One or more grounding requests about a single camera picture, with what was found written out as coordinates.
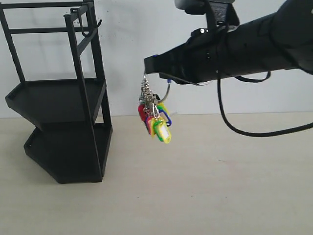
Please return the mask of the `black fabric-covered robot arm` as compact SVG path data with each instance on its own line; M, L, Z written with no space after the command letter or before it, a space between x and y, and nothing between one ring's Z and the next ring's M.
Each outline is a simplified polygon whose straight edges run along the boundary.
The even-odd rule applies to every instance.
M175 6L205 15L207 26L185 43L145 58L146 74L188 84L275 70L313 71L310 0L287 0L276 12L244 24L231 0L177 0Z

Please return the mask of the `black fabric-covered gripper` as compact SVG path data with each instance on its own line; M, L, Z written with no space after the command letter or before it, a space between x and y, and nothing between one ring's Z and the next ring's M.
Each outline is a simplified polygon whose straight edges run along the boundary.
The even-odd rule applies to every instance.
M152 55L144 59L145 74L159 73L159 77L171 80L179 85L207 82L200 78L201 64L208 63L213 58L209 49L222 40L228 32L226 26L209 30L199 28L191 32L189 39L163 53Z

